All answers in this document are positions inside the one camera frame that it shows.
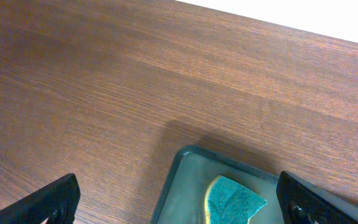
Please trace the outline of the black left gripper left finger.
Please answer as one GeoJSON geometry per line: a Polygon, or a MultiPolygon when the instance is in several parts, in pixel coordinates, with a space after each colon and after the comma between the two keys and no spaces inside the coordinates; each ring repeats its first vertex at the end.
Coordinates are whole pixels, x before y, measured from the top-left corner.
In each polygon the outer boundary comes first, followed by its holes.
{"type": "Polygon", "coordinates": [[[70,173],[0,210],[0,223],[72,224],[79,200],[80,188],[70,173]]]}

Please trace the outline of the green and yellow sponge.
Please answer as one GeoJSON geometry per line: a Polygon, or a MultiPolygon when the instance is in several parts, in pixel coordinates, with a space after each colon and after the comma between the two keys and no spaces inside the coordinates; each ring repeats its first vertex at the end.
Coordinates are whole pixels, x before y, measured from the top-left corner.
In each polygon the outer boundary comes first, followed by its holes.
{"type": "Polygon", "coordinates": [[[267,201],[242,184],[217,176],[204,197],[206,224],[248,224],[267,201]]]}

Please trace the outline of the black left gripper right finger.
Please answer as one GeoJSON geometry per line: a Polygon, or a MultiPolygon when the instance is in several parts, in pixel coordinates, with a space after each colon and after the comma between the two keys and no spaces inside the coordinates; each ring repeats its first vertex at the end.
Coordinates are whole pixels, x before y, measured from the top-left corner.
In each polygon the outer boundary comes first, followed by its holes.
{"type": "Polygon", "coordinates": [[[276,188],[285,224],[358,224],[358,208],[291,172],[280,173],[276,188]]]}

